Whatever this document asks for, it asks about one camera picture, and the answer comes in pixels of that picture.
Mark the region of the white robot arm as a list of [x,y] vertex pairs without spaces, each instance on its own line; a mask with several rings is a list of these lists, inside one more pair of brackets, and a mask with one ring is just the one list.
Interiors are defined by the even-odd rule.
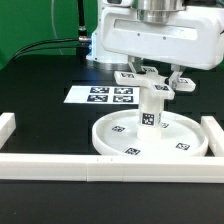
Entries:
[[210,70],[224,59],[224,8],[185,0],[111,4],[102,12],[101,43],[110,52]]

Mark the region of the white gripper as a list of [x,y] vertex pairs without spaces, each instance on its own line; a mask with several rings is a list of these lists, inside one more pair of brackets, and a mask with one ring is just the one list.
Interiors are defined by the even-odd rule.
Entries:
[[101,43],[128,55],[133,73],[143,72],[141,58],[172,64],[168,84],[175,90],[185,67],[210,70],[224,59],[224,8],[189,6],[157,24],[138,20],[133,8],[108,7],[101,17]]

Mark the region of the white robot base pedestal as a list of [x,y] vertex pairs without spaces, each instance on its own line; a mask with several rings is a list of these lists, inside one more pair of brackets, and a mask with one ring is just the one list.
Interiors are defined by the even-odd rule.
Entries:
[[90,53],[86,56],[87,64],[105,70],[124,70],[128,67],[128,57],[106,51],[101,42],[101,16],[103,10],[110,5],[110,0],[97,0],[97,5],[97,27],[91,35]]

